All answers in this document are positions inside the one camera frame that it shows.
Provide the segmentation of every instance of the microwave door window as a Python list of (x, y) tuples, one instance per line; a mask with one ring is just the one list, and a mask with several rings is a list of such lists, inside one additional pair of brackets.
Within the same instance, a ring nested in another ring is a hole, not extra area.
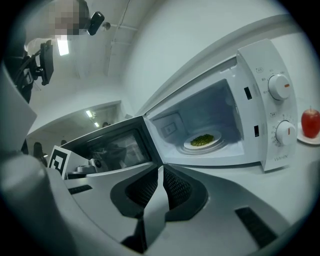
[(99, 138), (89, 147), (89, 157), (101, 161), (104, 171), (120, 170), (150, 161), (139, 133), (131, 131), (117, 138)]

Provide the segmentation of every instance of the ceiling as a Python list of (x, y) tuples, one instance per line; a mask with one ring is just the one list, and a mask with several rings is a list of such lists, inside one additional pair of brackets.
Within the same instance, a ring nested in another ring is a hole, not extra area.
[[(103, 31), (101, 26), (94, 36), (88, 33), (73, 36), (68, 41), (70, 51), (68, 55), (60, 56), (57, 42), (53, 40), (54, 73), (51, 81), (72, 77), (81, 79), (94, 74), (119, 77), (134, 36), (156, 2), (156, 0), (86, 1), (90, 15), (100, 11), (105, 17), (104, 21), (111, 24), (111, 28)], [(45, 41), (37, 39), (28, 46), (28, 52), (35, 53)], [(36, 90), (40, 88), (41, 78), (35, 84)]]

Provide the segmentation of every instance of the apple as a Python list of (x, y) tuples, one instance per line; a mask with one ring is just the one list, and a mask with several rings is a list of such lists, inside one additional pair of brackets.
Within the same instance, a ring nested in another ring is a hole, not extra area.
[(303, 133), (308, 138), (315, 138), (320, 132), (320, 113), (315, 109), (307, 109), (301, 117)]

